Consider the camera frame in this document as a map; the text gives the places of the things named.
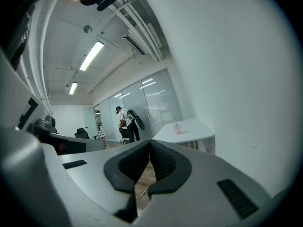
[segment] white t-shirt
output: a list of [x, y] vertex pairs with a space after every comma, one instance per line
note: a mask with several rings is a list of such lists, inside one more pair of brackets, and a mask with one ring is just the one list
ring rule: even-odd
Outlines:
[[126, 126], [131, 124], [131, 121], [127, 118], [127, 109], [121, 109], [118, 113], [118, 120], [123, 120], [126, 122]]

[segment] black rubber pad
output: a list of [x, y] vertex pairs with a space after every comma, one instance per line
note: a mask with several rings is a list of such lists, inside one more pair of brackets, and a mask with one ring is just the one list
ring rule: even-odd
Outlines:
[[258, 210], [245, 193], [230, 179], [217, 182], [224, 195], [239, 214], [241, 219], [247, 218]]
[[65, 169], [70, 169], [70, 168], [85, 165], [85, 164], [87, 164], [87, 162], [85, 160], [80, 160], [80, 161], [73, 161], [73, 162], [69, 162], [69, 163], [64, 163], [62, 165]]
[[150, 140], [150, 145], [150, 160], [155, 170], [157, 182], [149, 186], [149, 197], [153, 194], [175, 192], [191, 174], [190, 161], [184, 155], [155, 140]]
[[132, 193], [134, 186], [149, 162], [149, 141], [110, 158], [104, 165], [104, 174], [113, 188]]

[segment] wooden floor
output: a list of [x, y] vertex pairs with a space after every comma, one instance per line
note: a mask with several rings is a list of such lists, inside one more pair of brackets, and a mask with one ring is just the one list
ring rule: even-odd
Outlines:
[[[115, 141], [105, 141], [106, 149], [117, 147], [123, 145], [121, 142]], [[136, 197], [141, 196], [146, 188], [148, 188], [151, 184], [156, 182], [155, 171], [152, 167], [151, 162], [148, 163], [146, 169], [144, 170], [143, 174], [141, 175], [139, 181], [134, 187]], [[147, 192], [140, 198], [136, 198], [138, 215], [140, 212], [147, 206], [149, 203], [149, 197]]]

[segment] cup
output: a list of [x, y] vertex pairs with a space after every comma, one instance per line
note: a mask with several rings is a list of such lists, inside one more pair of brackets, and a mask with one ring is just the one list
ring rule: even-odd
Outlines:
[[181, 134], [181, 124], [174, 124], [174, 129], [176, 134]]

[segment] white wall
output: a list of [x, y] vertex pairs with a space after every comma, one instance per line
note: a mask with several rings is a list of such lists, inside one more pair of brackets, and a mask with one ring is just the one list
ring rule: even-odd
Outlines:
[[69, 95], [64, 92], [51, 92], [50, 96], [51, 105], [92, 105], [93, 101], [91, 95]]
[[180, 108], [184, 119], [191, 119], [195, 117], [194, 110], [191, 106], [191, 102], [187, 96], [187, 92], [184, 87], [184, 82], [180, 76], [180, 73], [176, 67], [176, 64], [171, 57], [169, 50], [166, 48], [163, 50], [163, 61], [155, 63], [151, 57], [138, 57], [138, 60], [131, 59], [121, 67], [116, 69], [107, 78], [105, 78], [91, 94], [93, 98], [93, 105], [97, 105], [103, 100], [115, 94], [117, 91], [124, 89], [125, 87], [147, 77], [151, 74], [168, 69], [170, 78], [174, 85], [177, 98], [179, 100]]
[[303, 61], [281, 10], [272, 0], [147, 1], [216, 154], [271, 195], [289, 186], [302, 153]]
[[79, 128], [85, 128], [83, 109], [92, 105], [51, 105], [59, 134], [75, 137]]

